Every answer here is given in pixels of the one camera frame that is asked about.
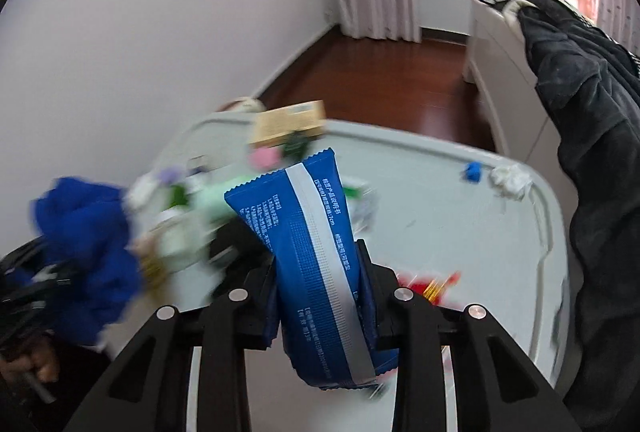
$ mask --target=silver screw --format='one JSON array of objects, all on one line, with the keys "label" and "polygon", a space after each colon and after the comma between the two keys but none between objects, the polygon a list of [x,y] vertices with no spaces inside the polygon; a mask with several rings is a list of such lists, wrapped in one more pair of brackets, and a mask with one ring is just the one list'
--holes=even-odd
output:
[{"label": "silver screw", "polygon": [[160,320],[168,320],[169,318],[173,318],[175,315],[175,309],[171,306],[162,306],[158,311],[156,311],[156,316]]},{"label": "silver screw", "polygon": [[469,308],[469,316],[482,320],[486,316],[486,309],[482,306],[471,306]]},{"label": "silver screw", "polygon": [[249,294],[247,293],[247,291],[242,288],[232,289],[229,292],[229,300],[231,300],[232,302],[242,302],[248,296]]},{"label": "silver screw", "polygon": [[414,297],[414,292],[407,287],[399,287],[394,291],[394,297],[402,302],[407,302]]}]

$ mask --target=black device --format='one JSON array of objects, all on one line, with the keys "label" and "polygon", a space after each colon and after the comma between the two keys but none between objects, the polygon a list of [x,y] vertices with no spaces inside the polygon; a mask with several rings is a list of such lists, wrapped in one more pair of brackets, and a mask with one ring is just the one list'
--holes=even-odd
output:
[{"label": "black device", "polygon": [[[376,310],[378,349],[399,349],[394,432],[445,432],[441,346],[449,346],[461,432],[578,432],[527,355],[482,306],[433,306],[371,263],[357,242]],[[194,346],[202,346],[198,432],[250,432],[244,350],[271,342],[273,264],[241,288],[185,313],[164,306],[146,322],[79,407],[65,432],[183,431]]]}]

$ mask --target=blue plastic packet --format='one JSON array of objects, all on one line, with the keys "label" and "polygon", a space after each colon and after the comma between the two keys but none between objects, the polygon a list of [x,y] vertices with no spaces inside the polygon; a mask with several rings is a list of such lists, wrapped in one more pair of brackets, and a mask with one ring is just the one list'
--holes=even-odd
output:
[{"label": "blue plastic packet", "polygon": [[302,380],[357,388],[397,367],[397,351],[373,350],[374,304],[333,150],[236,187],[225,201],[276,256],[284,348]]}]

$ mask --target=pink object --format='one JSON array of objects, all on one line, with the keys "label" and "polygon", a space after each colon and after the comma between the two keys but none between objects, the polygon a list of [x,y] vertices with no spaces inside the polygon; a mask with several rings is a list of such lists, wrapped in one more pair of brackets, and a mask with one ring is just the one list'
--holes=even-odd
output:
[{"label": "pink object", "polygon": [[279,147],[260,147],[249,154],[249,162],[258,170],[273,170],[280,165],[282,152]]}]

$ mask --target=wooden floor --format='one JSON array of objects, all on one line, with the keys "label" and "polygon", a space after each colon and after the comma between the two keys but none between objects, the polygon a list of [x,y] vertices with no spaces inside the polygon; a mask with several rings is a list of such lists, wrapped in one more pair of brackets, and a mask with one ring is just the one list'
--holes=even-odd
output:
[{"label": "wooden floor", "polygon": [[328,118],[370,123],[494,150],[465,47],[427,40],[325,36],[260,98],[267,108],[324,100]]}]

